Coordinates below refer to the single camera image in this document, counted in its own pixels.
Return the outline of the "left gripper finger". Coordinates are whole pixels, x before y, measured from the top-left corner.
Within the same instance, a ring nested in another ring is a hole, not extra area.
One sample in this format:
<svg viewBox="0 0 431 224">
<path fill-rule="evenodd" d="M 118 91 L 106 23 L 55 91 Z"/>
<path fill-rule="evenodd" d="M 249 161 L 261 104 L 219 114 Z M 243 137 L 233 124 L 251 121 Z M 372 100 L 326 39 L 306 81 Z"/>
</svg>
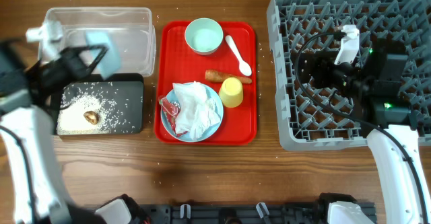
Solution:
<svg viewBox="0 0 431 224">
<path fill-rule="evenodd" d="M 80 46 L 80 47 L 82 47 L 82 52 L 98 50 L 98 54 L 89 65 L 84 61 L 84 59 L 81 57 L 81 54 L 80 54 L 80 57 L 82 59 L 82 66 L 81 66 L 81 69 L 79 70 L 79 76 L 88 76 L 88 75 L 91 75 L 92 72 L 96 69 L 100 61 L 108 52 L 108 48 L 105 45 Z"/>
<path fill-rule="evenodd" d="M 82 63 L 82 59 L 80 57 L 81 52 L 82 47 L 66 47 L 60 52 L 59 60 L 66 63 Z"/>
</svg>

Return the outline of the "brown food scrap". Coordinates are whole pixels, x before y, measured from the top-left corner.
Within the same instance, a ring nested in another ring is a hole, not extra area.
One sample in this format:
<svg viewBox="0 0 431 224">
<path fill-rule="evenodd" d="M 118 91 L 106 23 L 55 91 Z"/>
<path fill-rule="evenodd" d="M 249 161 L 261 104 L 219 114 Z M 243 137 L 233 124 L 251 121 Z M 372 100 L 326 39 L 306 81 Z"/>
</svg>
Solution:
<svg viewBox="0 0 431 224">
<path fill-rule="evenodd" d="M 94 111 L 85 112 L 84 118 L 92 125 L 97 125 L 99 122 L 99 115 Z"/>
</svg>

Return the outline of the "white plastic spoon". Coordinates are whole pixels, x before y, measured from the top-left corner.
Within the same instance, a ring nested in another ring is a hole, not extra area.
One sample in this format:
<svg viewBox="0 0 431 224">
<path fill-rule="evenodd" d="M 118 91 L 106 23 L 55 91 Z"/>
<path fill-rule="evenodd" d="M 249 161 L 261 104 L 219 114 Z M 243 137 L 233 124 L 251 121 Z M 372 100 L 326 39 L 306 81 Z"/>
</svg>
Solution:
<svg viewBox="0 0 431 224">
<path fill-rule="evenodd" d="M 250 65 L 246 61 L 244 61 L 242 56 L 240 55 L 240 52 L 236 46 L 236 43 L 235 43 L 233 37 L 231 37 L 231 35 L 227 35 L 227 36 L 225 36 L 225 41 L 238 60 L 240 72 L 247 77 L 251 76 L 252 75 L 252 69 L 251 69 Z"/>
</svg>

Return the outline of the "yellow plastic cup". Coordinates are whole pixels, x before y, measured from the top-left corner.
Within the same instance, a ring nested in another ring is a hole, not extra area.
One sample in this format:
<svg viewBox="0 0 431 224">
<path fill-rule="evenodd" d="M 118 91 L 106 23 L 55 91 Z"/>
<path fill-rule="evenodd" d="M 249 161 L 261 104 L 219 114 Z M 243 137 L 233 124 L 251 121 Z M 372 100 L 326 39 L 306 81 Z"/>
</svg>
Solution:
<svg viewBox="0 0 431 224">
<path fill-rule="evenodd" d="M 239 79 L 227 78 L 218 93 L 223 105 L 227 108 L 235 108 L 243 101 L 243 86 Z"/>
</svg>

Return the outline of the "red snack wrapper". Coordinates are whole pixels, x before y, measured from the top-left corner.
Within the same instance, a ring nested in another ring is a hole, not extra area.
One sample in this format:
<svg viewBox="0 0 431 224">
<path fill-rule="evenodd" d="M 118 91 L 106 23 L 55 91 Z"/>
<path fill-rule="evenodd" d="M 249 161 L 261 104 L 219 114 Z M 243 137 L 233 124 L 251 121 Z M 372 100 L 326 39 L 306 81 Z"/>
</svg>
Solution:
<svg viewBox="0 0 431 224">
<path fill-rule="evenodd" d="M 161 111 L 165 115 L 167 121 L 169 122 L 170 128 L 174 132 L 175 137 L 180 137 L 184 133 L 176 133 L 176 118 L 180 113 L 180 104 L 178 102 L 170 102 L 166 96 L 160 96 L 159 105 L 161 106 Z"/>
</svg>

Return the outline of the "green bowl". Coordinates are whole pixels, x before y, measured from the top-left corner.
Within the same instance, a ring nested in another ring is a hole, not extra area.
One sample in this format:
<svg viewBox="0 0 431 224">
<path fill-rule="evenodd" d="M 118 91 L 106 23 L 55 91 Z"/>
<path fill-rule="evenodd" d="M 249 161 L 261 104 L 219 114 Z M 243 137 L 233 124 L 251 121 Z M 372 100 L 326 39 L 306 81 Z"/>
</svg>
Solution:
<svg viewBox="0 0 431 224">
<path fill-rule="evenodd" d="M 221 25 L 210 18 L 195 19 L 185 30 L 185 41 L 189 48 L 200 55 L 214 53 L 222 44 L 224 31 Z"/>
</svg>

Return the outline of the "orange carrot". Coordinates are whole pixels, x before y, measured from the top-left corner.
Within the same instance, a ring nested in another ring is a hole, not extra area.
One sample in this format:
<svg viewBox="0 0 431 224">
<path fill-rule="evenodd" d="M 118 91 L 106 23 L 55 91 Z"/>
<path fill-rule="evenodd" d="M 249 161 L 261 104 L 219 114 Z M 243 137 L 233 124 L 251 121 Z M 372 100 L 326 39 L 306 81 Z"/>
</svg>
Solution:
<svg viewBox="0 0 431 224">
<path fill-rule="evenodd" d="M 219 72 L 216 70 L 205 71 L 205 80 L 212 83 L 223 83 L 226 79 L 231 77 L 238 79 L 241 83 L 244 83 L 244 84 L 251 84 L 253 82 L 252 79 L 248 77 L 241 77 L 241 76 L 237 76 L 229 73 Z"/>
</svg>

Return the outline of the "white napkin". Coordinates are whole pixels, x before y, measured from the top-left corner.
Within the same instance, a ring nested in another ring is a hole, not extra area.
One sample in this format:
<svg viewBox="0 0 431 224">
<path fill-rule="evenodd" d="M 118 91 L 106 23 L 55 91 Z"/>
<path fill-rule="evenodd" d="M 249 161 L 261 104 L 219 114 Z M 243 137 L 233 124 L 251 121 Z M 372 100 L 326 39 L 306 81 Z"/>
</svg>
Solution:
<svg viewBox="0 0 431 224">
<path fill-rule="evenodd" d="M 180 104 L 180 113 L 176 118 L 176 133 L 189 135 L 197 141 L 211 127 L 221 123 L 217 112 L 217 98 L 207 93 L 206 85 L 199 82 L 173 83 L 173 91 Z"/>
</svg>

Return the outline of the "large light blue plate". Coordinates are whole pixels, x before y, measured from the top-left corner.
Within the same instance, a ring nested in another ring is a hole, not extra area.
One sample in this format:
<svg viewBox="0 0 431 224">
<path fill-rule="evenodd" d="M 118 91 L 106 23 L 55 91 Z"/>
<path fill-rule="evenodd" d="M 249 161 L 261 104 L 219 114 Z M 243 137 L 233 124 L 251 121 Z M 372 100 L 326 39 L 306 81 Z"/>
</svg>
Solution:
<svg viewBox="0 0 431 224">
<path fill-rule="evenodd" d="M 163 127 L 175 139 L 196 143 L 212 136 L 220 127 L 224 107 L 219 95 L 199 83 L 173 83 L 172 90 L 158 99 Z"/>
</svg>

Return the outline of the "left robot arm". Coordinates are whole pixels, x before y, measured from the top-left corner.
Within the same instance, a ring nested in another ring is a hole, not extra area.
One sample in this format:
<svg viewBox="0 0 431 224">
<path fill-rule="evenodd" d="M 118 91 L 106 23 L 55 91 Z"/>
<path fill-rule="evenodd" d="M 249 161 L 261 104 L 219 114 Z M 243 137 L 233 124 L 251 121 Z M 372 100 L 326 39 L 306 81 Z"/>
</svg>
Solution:
<svg viewBox="0 0 431 224">
<path fill-rule="evenodd" d="M 126 194 L 95 211 L 78 207 L 67 192 L 53 149 L 47 98 L 90 76 L 108 52 L 107 45 L 67 47 L 47 65 L 36 63 L 28 69 L 13 42 L 1 42 L 1 136 L 15 192 L 14 221 L 152 223 L 150 215 Z"/>
</svg>

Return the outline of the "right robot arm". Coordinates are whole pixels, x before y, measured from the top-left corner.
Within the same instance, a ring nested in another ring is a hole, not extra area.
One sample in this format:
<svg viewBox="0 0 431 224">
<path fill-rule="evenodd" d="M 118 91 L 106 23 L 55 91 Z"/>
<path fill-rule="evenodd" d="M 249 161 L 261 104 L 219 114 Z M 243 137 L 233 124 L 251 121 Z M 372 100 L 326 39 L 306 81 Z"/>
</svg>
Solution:
<svg viewBox="0 0 431 224">
<path fill-rule="evenodd" d="M 375 160 L 383 192 L 387 223 L 429 223 L 430 191 L 420 161 L 418 122 L 411 104 L 399 97 L 407 53 L 400 42 L 377 40 L 360 68 L 356 32 L 334 32 L 340 40 L 335 56 L 321 53 L 295 62 L 299 84 L 334 87 L 356 100 L 358 122 Z"/>
</svg>

